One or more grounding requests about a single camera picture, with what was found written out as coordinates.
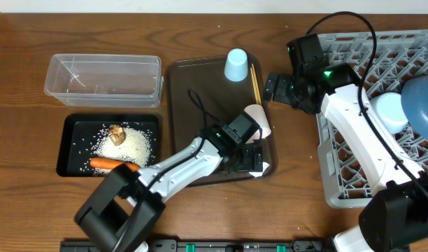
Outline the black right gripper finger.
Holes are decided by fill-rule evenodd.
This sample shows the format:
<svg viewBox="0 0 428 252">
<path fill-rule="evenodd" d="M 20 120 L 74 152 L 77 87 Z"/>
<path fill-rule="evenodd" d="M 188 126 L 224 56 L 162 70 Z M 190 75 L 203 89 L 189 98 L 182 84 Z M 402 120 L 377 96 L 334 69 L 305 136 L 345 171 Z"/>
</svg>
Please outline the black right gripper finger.
<svg viewBox="0 0 428 252">
<path fill-rule="evenodd" d="M 292 84 L 291 75 L 278 75 L 273 91 L 273 101 L 290 105 L 287 91 Z"/>
<path fill-rule="evenodd" d="M 277 73 L 269 73 L 265 82 L 263 98 L 269 102 L 272 100 L 279 75 Z"/>
</svg>

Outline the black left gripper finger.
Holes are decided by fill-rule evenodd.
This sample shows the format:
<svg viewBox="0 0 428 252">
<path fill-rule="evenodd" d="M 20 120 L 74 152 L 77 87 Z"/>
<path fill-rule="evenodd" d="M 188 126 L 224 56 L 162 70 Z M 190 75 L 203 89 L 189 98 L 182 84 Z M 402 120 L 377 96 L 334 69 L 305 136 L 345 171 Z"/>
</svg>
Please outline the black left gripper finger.
<svg viewBox="0 0 428 252">
<path fill-rule="evenodd" d="M 233 165 L 234 172 L 249 172 L 252 169 L 252 146 L 241 147 L 236 154 L 236 162 Z"/>
<path fill-rule="evenodd" d="M 263 151 L 258 144 L 252 146 L 252 169 L 251 172 L 263 172 Z"/>
</svg>

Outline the pink cup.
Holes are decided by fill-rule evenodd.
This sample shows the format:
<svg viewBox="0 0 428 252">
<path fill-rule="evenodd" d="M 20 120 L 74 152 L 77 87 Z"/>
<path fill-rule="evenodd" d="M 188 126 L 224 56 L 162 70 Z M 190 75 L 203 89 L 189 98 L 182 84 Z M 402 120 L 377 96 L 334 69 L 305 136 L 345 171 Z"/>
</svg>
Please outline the pink cup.
<svg viewBox="0 0 428 252">
<path fill-rule="evenodd" d="M 247 140 L 247 144 L 252 143 L 254 140 L 267 138 L 268 135 L 271 134 L 271 129 L 264 108 L 259 104 L 252 104 L 245 107 L 244 111 L 251 116 L 262 129 L 262 133 L 257 130 L 253 136 Z"/>
</svg>

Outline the light blue cup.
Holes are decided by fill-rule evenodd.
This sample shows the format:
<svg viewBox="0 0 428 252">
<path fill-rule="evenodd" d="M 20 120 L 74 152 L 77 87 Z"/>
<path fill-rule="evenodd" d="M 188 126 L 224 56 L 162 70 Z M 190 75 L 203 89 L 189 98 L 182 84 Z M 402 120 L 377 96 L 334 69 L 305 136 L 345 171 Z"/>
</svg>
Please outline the light blue cup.
<svg viewBox="0 0 428 252">
<path fill-rule="evenodd" d="M 234 48 L 228 53 L 224 75 L 233 82 L 243 81 L 248 76 L 248 56 L 244 50 Z"/>
</svg>

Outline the light blue small bowl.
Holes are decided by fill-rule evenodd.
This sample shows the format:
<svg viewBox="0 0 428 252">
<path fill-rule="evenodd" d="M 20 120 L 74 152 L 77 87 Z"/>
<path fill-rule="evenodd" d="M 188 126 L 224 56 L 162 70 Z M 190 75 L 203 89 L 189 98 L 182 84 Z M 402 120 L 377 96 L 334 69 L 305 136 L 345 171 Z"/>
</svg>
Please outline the light blue small bowl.
<svg viewBox="0 0 428 252">
<path fill-rule="evenodd" d="M 397 134 L 408 124 L 402 109 L 401 95 L 387 92 L 370 100 L 370 103 L 391 134 Z"/>
</svg>

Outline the dark blue bowl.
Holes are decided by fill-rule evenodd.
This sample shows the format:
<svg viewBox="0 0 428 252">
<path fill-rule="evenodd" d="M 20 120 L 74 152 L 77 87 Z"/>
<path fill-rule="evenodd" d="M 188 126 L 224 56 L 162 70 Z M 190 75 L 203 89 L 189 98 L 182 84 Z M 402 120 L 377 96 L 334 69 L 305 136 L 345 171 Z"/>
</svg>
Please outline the dark blue bowl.
<svg viewBox="0 0 428 252">
<path fill-rule="evenodd" d="M 405 83 L 401 105 L 412 128 L 428 140 L 428 76 L 412 78 Z"/>
</svg>

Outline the brown food scrap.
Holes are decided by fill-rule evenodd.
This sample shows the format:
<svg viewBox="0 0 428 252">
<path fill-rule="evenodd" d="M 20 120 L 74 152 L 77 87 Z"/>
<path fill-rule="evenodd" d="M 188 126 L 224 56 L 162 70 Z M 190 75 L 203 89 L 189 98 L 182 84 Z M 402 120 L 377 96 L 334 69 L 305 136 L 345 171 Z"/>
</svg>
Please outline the brown food scrap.
<svg viewBox="0 0 428 252">
<path fill-rule="evenodd" d="M 123 144 L 126 139 L 126 133 L 121 125 L 111 125 L 108 129 L 108 136 L 115 146 Z"/>
</svg>

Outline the orange carrot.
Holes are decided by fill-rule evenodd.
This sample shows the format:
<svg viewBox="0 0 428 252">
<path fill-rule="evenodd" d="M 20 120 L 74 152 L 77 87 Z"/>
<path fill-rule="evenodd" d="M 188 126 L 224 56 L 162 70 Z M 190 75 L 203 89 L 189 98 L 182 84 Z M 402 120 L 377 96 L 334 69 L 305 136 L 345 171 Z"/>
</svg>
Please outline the orange carrot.
<svg viewBox="0 0 428 252">
<path fill-rule="evenodd" d="M 118 160 L 111 160 L 104 157 L 94 157 L 90 160 L 91 167 L 99 170 L 112 170 L 121 165 L 127 166 L 132 171 L 137 171 L 140 166 L 133 163 L 122 162 Z"/>
</svg>

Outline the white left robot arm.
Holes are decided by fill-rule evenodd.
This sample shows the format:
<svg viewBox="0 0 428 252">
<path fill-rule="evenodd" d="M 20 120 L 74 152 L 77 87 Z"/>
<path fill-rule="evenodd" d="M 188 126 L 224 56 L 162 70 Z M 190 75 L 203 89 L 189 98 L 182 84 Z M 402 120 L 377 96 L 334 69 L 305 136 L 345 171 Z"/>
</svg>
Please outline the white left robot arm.
<svg viewBox="0 0 428 252">
<path fill-rule="evenodd" d="M 108 173 L 74 221 L 100 251 L 137 251 L 167 200 L 212 174 L 261 131 L 259 123 L 242 112 L 229 124 L 204 127 L 188 147 L 160 163 L 136 171 L 121 164 Z"/>
</svg>

